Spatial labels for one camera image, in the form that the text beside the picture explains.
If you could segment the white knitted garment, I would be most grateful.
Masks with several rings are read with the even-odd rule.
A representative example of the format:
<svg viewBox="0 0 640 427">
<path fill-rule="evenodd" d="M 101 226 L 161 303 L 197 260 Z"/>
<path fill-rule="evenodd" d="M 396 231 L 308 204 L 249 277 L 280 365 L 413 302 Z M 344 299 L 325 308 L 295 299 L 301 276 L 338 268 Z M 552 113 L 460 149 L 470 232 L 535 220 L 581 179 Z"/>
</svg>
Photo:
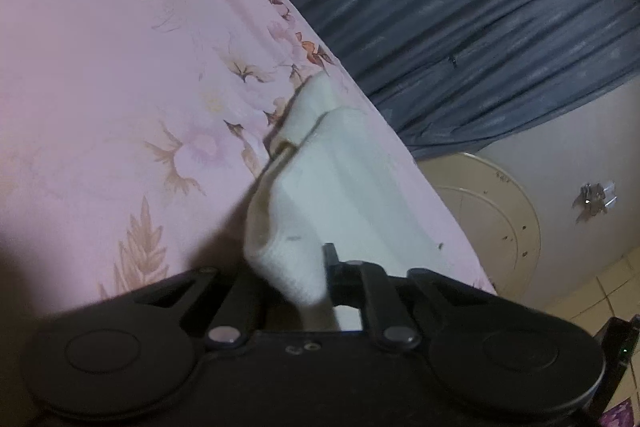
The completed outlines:
<svg viewBox="0 0 640 427">
<path fill-rule="evenodd" d="M 323 247 L 390 275 L 452 264 L 409 208 L 367 116 L 345 105 L 329 77 L 300 89 L 271 140 L 271 162 L 248 206 L 244 257 L 297 309 L 307 331 L 354 323 L 330 301 Z"/>
</svg>

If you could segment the cream round folding table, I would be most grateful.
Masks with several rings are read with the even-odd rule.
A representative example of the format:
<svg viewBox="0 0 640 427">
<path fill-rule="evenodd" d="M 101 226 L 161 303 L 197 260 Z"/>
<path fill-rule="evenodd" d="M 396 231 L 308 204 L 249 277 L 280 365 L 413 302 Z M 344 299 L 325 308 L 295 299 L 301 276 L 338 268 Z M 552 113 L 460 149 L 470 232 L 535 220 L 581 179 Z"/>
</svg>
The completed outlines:
<svg viewBox="0 0 640 427">
<path fill-rule="evenodd" d="M 537 213 L 524 188 L 468 153 L 422 160 L 418 167 L 469 239 L 496 293 L 521 300 L 541 250 Z"/>
</svg>

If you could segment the bunch of keys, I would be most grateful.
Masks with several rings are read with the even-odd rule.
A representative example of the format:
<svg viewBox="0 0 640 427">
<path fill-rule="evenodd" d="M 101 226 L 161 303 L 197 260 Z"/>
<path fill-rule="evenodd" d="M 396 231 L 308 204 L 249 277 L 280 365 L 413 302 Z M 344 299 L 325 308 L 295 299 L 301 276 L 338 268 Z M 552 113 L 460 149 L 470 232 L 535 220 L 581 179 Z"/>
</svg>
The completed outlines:
<svg viewBox="0 0 640 427">
<path fill-rule="evenodd" d="M 613 181 L 586 183 L 580 188 L 572 205 L 579 209 L 576 222 L 587 222 L 600 213 L 608 213 L 616 202 L 616 185 Z"/>
</svg>

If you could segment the blue grey curtain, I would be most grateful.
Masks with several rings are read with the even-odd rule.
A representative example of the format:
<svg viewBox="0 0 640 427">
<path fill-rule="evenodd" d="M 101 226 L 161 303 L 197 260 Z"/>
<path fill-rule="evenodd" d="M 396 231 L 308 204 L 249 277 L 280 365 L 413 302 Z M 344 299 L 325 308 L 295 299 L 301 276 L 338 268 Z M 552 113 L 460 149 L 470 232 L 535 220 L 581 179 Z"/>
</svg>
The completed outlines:
<svg viewBox="0 0 640 427">
<path fill-rule="evenodd" d="M 639 0 L 290 0 L 418 159 L 476 152 L 639 70 Z"/>
</svg>

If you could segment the pink floral bed sheet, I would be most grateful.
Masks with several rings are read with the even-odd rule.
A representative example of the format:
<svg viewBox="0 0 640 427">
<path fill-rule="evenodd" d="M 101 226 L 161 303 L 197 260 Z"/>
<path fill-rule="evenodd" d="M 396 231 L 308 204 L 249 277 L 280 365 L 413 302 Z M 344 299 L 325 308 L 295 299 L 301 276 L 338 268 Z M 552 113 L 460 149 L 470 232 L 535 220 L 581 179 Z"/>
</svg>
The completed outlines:
<svg viewBox="0 0 640 427">
<path fill-rule="evenodd" d="M 288 0 L 1 0 L 1 258 L 37 314 L 236 259 L 244 200 L 314 114 L 312 77 L 347 105 L 387 170 L 390 223 L 422 230 L 402 273 L 442 262 L 490 284 L 468 240 L 380 113 Z"/>
</svg>

